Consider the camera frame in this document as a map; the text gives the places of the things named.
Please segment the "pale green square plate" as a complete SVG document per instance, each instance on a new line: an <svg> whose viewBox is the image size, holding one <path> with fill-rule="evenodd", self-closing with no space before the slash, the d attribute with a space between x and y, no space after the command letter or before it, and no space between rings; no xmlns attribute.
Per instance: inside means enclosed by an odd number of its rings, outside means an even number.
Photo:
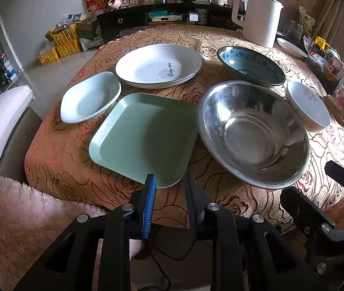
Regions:
<svg viewBox="0 0 344 291"><path fill-rule="evenodd" d="M89 155L104 168L144 183L155 175L169 188L185 175L198 135L196 105L148 93L116 104L92 137Z"/></svg>

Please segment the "small white oval dish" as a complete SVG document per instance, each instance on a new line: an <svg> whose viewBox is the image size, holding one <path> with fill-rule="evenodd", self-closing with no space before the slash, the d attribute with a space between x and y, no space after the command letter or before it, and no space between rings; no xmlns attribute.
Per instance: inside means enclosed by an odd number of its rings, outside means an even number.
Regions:
<svg viewBox="0 0 344 291"><path fill-rule="evenodd" d="M80 123L103 114L120 96L121 85L112 72L101 72L71 87L63 96L61 121Z"/></svg>

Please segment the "blue patterned ceramic bowl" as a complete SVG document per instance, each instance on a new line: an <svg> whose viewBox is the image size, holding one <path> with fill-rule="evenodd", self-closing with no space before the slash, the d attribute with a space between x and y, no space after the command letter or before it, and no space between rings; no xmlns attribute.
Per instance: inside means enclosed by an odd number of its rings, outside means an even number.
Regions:
<svg viewBox="0 0 344 291"><path fill-rule="evenodd" d="M217 50L227 76L262 86L283 85L286 77L278 64L267 56L240 46L225 46Z"/></svg>

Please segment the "large stainless steel bowl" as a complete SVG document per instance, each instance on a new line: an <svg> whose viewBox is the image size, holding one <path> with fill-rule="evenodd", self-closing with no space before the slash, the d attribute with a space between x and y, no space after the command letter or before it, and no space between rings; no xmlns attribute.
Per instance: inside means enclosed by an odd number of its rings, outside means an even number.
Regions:
<svg viewBox="0 0 344 291"><path fill-rule="evenodd" d="M207 150L229 173L267 190L296 183L310 159L308 133L280 95L246 81L209 88L197 109Z"/></svg>

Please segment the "pink fluffy blanket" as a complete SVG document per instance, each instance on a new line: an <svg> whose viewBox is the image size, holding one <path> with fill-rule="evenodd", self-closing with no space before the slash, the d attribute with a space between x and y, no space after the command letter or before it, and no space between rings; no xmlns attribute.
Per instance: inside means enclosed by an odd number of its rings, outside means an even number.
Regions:
<svg viewBox="0 0 344 291"><path fill-rule="evenodd" d="M97 217L107 210L60 200L0 177L0 290L13 290L48 246L83 213Z"/></svg>

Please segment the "small white floral bowl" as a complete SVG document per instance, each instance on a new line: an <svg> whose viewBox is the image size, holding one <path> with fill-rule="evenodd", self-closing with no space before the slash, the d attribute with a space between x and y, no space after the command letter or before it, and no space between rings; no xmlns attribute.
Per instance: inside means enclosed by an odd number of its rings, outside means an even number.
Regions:
<svg viewBox="0 0 344 291"><path fill-rule="evenodd" d="M330 115L323 101L302 83L289 81L285 99L299 115L307 131L319 132L331 124Z"/></svg>

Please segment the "large white round plate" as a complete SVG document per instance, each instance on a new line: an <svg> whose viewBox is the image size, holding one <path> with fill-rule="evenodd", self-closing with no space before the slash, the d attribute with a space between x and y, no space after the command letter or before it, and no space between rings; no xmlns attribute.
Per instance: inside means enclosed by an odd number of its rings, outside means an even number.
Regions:
<svg viewBox="0 0 344 291"><path fill-rule="evenodd" d="M115 72L132 87L164 89L191 80L202 63L202 57L194 49L165 43L130 51L119 59Z"/></svg>

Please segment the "white cushioned chair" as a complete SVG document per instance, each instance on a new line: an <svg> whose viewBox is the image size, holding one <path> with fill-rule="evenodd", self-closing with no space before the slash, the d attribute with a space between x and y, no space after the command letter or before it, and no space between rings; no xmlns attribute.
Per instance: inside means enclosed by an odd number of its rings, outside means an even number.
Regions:
<svg viewBox="0 0 344 291"><path fill-rule="evenodd" d="M25 157L42 119L30 107L28 85L0 94L0 177L26 183Z"/></svg>

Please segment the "yellow plastic crate lower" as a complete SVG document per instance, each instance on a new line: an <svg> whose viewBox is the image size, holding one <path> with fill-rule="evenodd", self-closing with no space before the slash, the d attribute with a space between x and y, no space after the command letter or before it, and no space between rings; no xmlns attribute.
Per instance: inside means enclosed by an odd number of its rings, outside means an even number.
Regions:
<svg viewBox="0 0 344 291"><path fill-rule="evenodd" d="M56 60L59 60L60 58L80 52L82 52L82 47L79 38L77 38L62 45L56 46L49 51L45 51L45 53L42 53L40 56L38 56L38 60L43 66L45 66Z"/></svg>

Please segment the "yellow plastic crate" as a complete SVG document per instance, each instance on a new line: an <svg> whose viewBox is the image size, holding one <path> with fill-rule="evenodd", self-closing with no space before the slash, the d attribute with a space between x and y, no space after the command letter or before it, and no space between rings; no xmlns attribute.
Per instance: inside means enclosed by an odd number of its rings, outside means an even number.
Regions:
<svg viewBox="0 0 344 291"><path fill-rule="evenodd" d="M76 24L70 25L68 28L61 30L58 33L55 33L53 36L53 42L56 46L63 45L72 40L78 38L78 33L76 29Z"/></svg>
<svg viewBox="0 0 344 291"><path fill-rule="evenodd" d="M38 56L38 60L43 66L45 66L56 60L59 60L60 58L80 52L82 52L82 47L79 38L77 38L62 45L56 46L49 51L45 51L45 53L42 53L40 56Z"/></svg>

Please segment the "black TV cabinet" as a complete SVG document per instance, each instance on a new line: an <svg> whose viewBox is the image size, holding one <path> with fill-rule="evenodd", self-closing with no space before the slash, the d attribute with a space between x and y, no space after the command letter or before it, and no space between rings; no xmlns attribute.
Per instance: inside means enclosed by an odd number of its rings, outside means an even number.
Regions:
<svg viewBox="0 0 344 291"><path fill-rule="evenodd" d="M98 15L97 20L103 42L108 43L118 38L124 30L136 31L139 28L149 26L151 22L149 13L151 12L167 11L168 13L182 15L183 22L186 23L188 13L195 12L198 9L207 12L206 26L234 31L242 28L232 21L232 9L230 7L199 3L158 3L120 8Z"/></svg>

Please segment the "white rice cooker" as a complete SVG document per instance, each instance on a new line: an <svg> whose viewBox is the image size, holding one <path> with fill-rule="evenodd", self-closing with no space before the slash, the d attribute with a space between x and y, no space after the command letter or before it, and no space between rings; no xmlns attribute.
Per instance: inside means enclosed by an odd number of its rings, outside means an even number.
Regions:
<svg viewBox="0 0 344 291"><path fill-rule="evenodd" d="M240 2L247 1L244 20L238 18ZM232 21L242 27L243 36L260 46L274 46L283 4L277 0L234 0Z"/></svg>

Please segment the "pink round ornament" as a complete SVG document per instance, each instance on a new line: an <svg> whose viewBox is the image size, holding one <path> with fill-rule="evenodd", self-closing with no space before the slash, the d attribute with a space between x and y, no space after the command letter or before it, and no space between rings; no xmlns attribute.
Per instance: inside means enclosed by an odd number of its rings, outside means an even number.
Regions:
<svg viewBox="0 0 344 291"><path fill-rule="evenodd" d="M121 6L121 0L109 0L108 2L108 7L111 9L119 9Z"/></svg>

